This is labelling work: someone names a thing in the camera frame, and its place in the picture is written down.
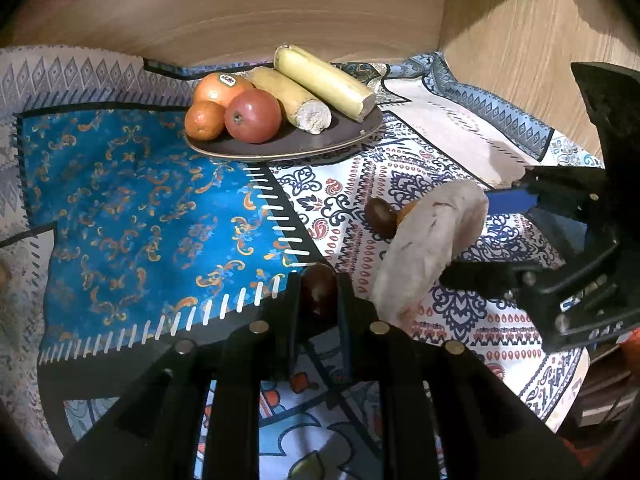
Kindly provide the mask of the pale sweet potato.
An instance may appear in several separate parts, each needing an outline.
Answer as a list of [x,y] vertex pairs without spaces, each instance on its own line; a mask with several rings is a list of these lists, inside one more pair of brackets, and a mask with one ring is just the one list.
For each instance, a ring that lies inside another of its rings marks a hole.
[[476,183],[433,188],[402,218],[370,293],[378,317],[406,333],[442,272],[482,234],[488,197]]

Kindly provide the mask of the dark brown chestnut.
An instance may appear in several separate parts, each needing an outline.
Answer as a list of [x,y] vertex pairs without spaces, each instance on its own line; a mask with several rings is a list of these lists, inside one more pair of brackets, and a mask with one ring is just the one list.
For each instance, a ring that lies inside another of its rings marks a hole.
[[311,300],[321,304],[335,292],[336,273],[325,263],[315,263],[303,272],[302,283]]
[[397,211],[382,198],[371,198],[364,206],[364,218],[374,234],[393,238],[397,232]]

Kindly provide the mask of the yellow banana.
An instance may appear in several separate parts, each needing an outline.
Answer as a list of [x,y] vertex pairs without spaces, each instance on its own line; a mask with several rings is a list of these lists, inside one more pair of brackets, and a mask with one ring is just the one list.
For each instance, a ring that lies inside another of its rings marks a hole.
[[375,108],[375,93],[368,86],[295,44],[277,47],[273,66],[355,122],[363,122]]

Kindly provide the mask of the small orange tangerine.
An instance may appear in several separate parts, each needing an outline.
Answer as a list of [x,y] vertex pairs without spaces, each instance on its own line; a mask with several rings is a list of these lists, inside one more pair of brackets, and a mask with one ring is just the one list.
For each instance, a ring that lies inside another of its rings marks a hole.
[[194,103],[184,116],[184,130],[195,140],[216,139],[224,131],[224,108],[210,101]]

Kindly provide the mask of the patterned blue white cloth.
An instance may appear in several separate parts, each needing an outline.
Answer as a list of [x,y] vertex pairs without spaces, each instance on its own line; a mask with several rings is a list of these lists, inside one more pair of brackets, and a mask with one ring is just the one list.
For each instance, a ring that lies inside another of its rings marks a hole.
[[[305,260],[328,260],[367,298],[388,247],[364,220],[370,198],[401,208],[452,180],[488,191],[529,165],[603,167],[460,84],[439,52],[337,66],[375,92],[381,127],[265,168],[198,154],[183,133],[200,79],[231,82],[252,64],[1,49],[1,406],[47,472],[134,380],[127,367],[144,370],[180,336],[224,338]],[[413,330],[471,347],[552,431],[589,363],[586,350],[544,352],[513,301],[476,292],[433,289]],[[380,478],[378,385],[348,386],[337,330],[309,342],[291,379],[258,390],[260,478]]]

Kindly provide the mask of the dark oval plate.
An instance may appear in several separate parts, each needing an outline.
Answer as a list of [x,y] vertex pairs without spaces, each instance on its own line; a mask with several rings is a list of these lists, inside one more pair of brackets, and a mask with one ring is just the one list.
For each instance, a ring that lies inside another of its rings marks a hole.
[[243,143],[228,133],[211,141],[193,140],[187,136],[186,144],[192,150],[213,158],[240,162],[287,162],[351,148],[373,136],[382,127],[382,122],[383,112],[377,106],[363,122],[354,122],[332,108],[331,125],[318,136],[285,122],[274,138],[262,144]]

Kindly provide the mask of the peeled pale banana piece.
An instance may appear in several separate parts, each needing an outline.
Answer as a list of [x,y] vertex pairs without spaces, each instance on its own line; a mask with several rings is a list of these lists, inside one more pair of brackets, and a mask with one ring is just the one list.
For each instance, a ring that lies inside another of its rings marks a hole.
[[316,136],[331,125],[332,113],[326,103],[288,76],[273,68],[258,66],[245,77],[255,88],[276,98],[288,122],[297,129]]

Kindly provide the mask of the red apple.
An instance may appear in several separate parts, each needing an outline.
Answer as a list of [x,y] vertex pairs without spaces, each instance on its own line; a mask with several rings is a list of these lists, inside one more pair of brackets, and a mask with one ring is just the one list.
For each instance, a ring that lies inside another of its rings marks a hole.
[[264,90],[246,90],[236,96],[224,113],[224,124],[232,138],[249,144],[261,144],[279,131],[282,110],[279,102]]

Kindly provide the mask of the large orange with sticker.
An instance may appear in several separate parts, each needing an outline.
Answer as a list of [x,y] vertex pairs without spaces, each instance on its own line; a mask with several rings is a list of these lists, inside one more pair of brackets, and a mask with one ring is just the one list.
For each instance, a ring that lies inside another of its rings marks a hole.
[[253,88],[254,86],[241,76],[212,73],[196,85],[192,100],[194,103],[209,101],[227,107],[236,96]]

